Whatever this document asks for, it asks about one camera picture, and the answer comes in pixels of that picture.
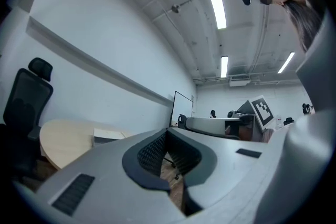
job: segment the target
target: vent slot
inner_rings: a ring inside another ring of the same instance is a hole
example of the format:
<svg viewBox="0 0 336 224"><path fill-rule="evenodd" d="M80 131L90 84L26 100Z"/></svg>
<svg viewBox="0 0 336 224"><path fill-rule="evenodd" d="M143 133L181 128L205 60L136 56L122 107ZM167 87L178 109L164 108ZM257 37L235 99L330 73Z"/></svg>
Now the vent slot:
<svg viewBox="0 0 336 224"><path fill-rule="evenodd" d="M231 80L249 80L249 79L251 79L250 75L239 75L231 77Z"/></svg>
<svg viewBox="0 0 336 224"><path fill-rule="evenodd" d="M52 204L63 213L72 216L94 180L93 176L80 174Z"/></svg>

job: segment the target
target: ceiling pipe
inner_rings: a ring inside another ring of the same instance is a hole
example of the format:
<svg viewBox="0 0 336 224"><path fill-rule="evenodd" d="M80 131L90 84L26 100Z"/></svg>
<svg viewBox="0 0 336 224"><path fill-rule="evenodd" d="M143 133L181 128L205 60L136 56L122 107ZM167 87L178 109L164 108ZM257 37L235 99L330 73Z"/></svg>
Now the ceiling pipe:
<svg viewBox="0 0 336 224"><path fill-rule="evenodd" d="M189 49L190 51L190 54L192 55L192 58L193 58L193 64L194 64L194 68L195 70L198 72L198 75L200 76L200 69L198 68L198 65L197 65L197 61L196 61L196 57L190 47L190 45L185 42L185 39L183 37L183 35L181 34L181 32L179 31L179 29L177 28L177 26L174 24L174 22L171 20L171 18L169 17L167 11L165 10L165 8L162 6L160 0L156 0L156 2L158 3L158 5L161 7L163 13L166 15L167 19L169 20L169 22L174 26L174 28L176 29L176 31L178 32L178 34L181 36L181 38L183 39L183 43L186 44L187 48Z"/></svg>
<svg viewBox="0 0 336 224"><path fill-rule="evenodd" d="M256 65L258 63L262 48L264 46L265 36L266 36L266 29L267 29L267 21L268 21L268 11L269 7L264 5L263 6L263 21L261 23L261 31L260 31L260 37L259 37L259 43L257 47L257 51L255 53L252 65L249 69L249 72L253 72L253 70L256 68Z"/></svg>
<svg viewBox="0 0 336 224"><path fill-rule="evenodd" d="M150 0L146 5L144 5L141 9L144 10L145 8L147 8L148 6L150 6L151 4L153 4L154 2L156 2L157 0Z"/></svg>
<svg viewBox="0 0 336 224"><path fill-rule="evenodd" d="M287 70L287 73L289 72L295 72L295 69L292 70ZM255 72L255 73L241 73L241 74L233 74L233 75L227 75L225 78L221 78L221 77L205 77L205 78L201 78L202 80L224 80L224 79L228 79L230 77L235 77L235 76L254 76L254 75L260 75L260 74L274 74L274 73L278 73L277 71L267 71L267 72Z"/></svg>
<svg viewBox="0 0 336 224"><path fill-rule="evenodd" d="M198 81L197 83L201 84L196 84L197 86L213 86L213 85L221 85L221 84L228 84L229 80L223 80L220 83L213 83L215 80L209 80L209 81ZM267 85L280 85L280 84L285 84L285 85L292 85L292 84L298 84L300 83L300 80L274 80L274 81L260 81L258 80L252 80L249 84L253 84L254 86L267 86Z"/></svg>
<svg viewBox="0 0 336 224"><path fill-rule="evenodd" d="M189 3L191 3L192 1L194 1L194 0L187 0L187 1L183 2L183 3L181 3L181 4L174 5L174 6L172 6L172 8L171 8L170 10L167 11L167 13L172 12L173 9L174 9L176 6L178 6L179 8L182 8L182 6L184 6L185 4L189 4ZM156 20L160 19L160 18L163 17L164 15L165 15L165 13L162 13L162 14L160 14L159 16L156 16L154 19L152 19L152 23L155 22Z"/></svg>

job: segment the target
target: air vent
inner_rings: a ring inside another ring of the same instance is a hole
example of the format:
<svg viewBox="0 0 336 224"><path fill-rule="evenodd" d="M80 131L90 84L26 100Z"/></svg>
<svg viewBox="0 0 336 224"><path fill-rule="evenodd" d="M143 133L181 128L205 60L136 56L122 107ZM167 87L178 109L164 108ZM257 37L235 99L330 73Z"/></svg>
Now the air vent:
<svg viewBox="0 0 336 224"><path fill-rule="evenodd" d="M250 75L239 75L239 76L232 76L230 80L249 80L251 79Z"/></svg>
<svg viewBox="0 0 336 224"><path fill-rule="evenodd" d="M94 180L93 176L80 174L53 203L53 207L72 216Z"/></svg>
<svg viewBox="0 0 336 224"><path fill-rule="evenodd" d="M239 75L230 77L230 87L246 86L251 82L250 75Z"/></svg>

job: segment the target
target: white wall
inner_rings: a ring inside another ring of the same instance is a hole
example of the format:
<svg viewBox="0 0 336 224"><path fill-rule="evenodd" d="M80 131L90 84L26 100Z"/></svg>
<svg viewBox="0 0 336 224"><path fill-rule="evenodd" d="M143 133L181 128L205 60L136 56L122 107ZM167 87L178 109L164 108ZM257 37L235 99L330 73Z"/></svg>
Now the white wall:
<svg viewBox="0 0 336 224"><path fill-rule="evenodd" d="M248 99L263 95L274 116L279 114L297 120L303 116L302 104L311 101L301 84L288 86L212 86L197 88L196 117L210 117L215 110L219 118L226 118L231 110L237 110Z"/></svg>
<svg viewBox="0 0 336 224"><path fill-rule="evenodd" d="M83 119L140 133L167 127L175 90L188 98L196 95L195 85L177 56L129 0L52 0L44 7L34 7L32 14L16 7L2 25L7 34L0 35L0 112L16 72L27 68L34 57L54 67L54 93L40 125L51 119ZM44 33L26 33L29 16L71 46L148 89L149 95L153 91L171 104L126 91L64 59L55 52L57 44L47 38L36 39Z"/></svg>

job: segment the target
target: chair headrest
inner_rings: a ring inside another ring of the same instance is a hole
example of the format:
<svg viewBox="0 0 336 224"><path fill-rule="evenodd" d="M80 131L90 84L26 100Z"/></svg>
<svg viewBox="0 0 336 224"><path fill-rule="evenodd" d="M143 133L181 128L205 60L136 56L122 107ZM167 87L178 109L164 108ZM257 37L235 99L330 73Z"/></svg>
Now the chair headrest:
<svg viewBox="0 0 336 224"><path fill-rule="evenodd" d="M28 65L28 69L38 77L50 81L53 66L41 58L34 58Z"/></svg>

